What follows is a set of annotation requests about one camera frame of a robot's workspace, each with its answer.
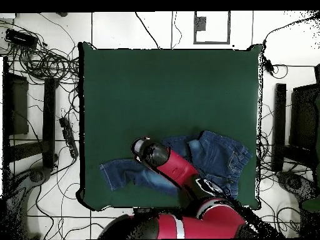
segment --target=jeans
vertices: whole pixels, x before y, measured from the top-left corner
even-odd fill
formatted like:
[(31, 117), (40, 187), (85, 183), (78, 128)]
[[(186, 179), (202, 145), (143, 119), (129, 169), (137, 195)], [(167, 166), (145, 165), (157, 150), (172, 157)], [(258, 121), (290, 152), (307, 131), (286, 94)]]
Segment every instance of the jeans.
[[(192, 136), (167, 137), (161, 143), (189, 161), (202, 178), (208, 179), (234, 199), (244, 166), (252, 158), (246, 146), (210, 131)], [(176, 195), (179, 188), (162, 175), (134, 159), (116, 159), (99, 166), (109, 188), (123, 188), (129, 181), (166, 194)]]

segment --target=denim pocket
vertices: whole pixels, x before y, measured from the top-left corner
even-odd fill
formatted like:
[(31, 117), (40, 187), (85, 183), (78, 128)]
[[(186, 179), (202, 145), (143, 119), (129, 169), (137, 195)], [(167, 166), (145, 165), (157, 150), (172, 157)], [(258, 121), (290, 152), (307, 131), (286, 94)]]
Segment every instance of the denim pocket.
[(238, 172), (240, 173), (241, 170), (238, 168), (240, 161), (238, 155), (233, 151), (232, 155), (229, 159), (229, 168), (232, 170), (232, 172)]
[(215, 185), (218, 185), (226, 194), (231, 193), (231, 185), (226, 177), (219, 177), (212, 174), (206, 174), (205, 179), (210, 180)]

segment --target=gray object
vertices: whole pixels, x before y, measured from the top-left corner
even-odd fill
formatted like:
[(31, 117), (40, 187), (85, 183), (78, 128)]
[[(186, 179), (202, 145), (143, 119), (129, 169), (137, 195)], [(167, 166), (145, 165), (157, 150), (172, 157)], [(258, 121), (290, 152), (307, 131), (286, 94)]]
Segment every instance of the gray object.
[(51, 169), (35, 167), (18, 174), (11, 181), (10, 194), (4, 196), (3, 212), (0, 221), (2, 239), (39, 239), (28, 232), (26, 224), (26, 206), (30, 191), (45, 183), (51, 174)]
[(230, 44), (231, 34), (231, 11), (227, 12), (227, 41), (197, 41), (197, 32), (206, 30), (206, 17), (198, 17), (197, 11), (194, 12), (194, 37), (193, 44)]
[(278, 172), (277, 177), (280, 187), (295, 195), (299, 204), (319, 195), (319, 190), (314, 183), (305, 177), (294, 174), (293, 172)]
[(59, 16), (62, 16), (62, 17), (65, 17), (67, 16), (68, 14), (67, 13), (57, 13)]

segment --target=tile grout line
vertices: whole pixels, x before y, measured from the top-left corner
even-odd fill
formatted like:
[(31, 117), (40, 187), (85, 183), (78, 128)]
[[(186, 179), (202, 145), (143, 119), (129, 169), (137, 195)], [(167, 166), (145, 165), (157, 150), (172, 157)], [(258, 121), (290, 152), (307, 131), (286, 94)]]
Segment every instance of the tile grout line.
[[(44, 218), (74, 218), (74, 219), (90, 219), (90, 217), (88, 216), (45, 216), (45, 215), (32, 215), (32, 214), (27, 214), (27, 217), (44, 217)], [(101, 216), (101, 217), (97, 217), (97, 216), (91, 216), (91, 219), (115, 219), (117, 217), (112, 217), (112, 216)]]
[[(93, 12), (91, 12), (91, 44), (93, 45)], [(92, 235), (92, 211), (90, 210), (90, 240)]]
[(254, 23), (254, 11), (252, 11), (251, 45), (253, 45), (253, 23)]
[[(15, 145), (16, 145), (16, 140), (15, 140), (15, 135), (13, 134), (13, 146), (15, 146)], [(13, 176), (15, 176), (15, 175), (16, 175), (16, 161), (13, 161)]]
[(171, 43), (170, 49), (173, 48), (173, 11), (171, 11)]
[[(37, 141), (37, 139), (19, 139), (15, 138), (16, 141)], [(54, 140), (55, 142), (65, 142), (66, 140)]]

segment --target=black panel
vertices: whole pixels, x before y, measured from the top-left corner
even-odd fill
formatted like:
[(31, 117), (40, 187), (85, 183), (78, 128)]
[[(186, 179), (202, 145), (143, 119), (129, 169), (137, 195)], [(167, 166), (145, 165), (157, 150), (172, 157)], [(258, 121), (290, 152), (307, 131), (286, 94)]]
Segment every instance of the black panel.
[(283, 170), (283, 149), (286, 133), (286, 84), (276, 84), (272, 135), (271, 171)]
[(8, 124), (10, 135), (27, 134), (29, 132), (28, 118), (28, 89), (26, 77), (8, 73), (8, 97), (10, 98), (11, 122)]
[(314, 74), (316, 75), (317, 84), (320, 84), (320, 64), (314, 68)]
[(309, 150), (316, 147), (319, 115), (314, 102), (319, 92), (319, 84), (294, 89), (289, 144)]
[(42, 154), (43, 166), (53, 168), (55, 148), (55, 124), (56, 124), (56, 88), (58, 83), (49, 78), (44, 81), (44, 104), (43, 104), (43, 126), (42, 138), (47, 141), (49, 149)]
[(4, 57), (3, 59), (3, 85), (2, 85), (2, 187), (3, 193), (8, 193), (8, 189), (10, 187), (10, 176), (7, 174), (10, 170), (10, 126), (12, 127), (11, 113), (12, 113), (12, 97), (9, 85), (9, 63), (8, 57)]

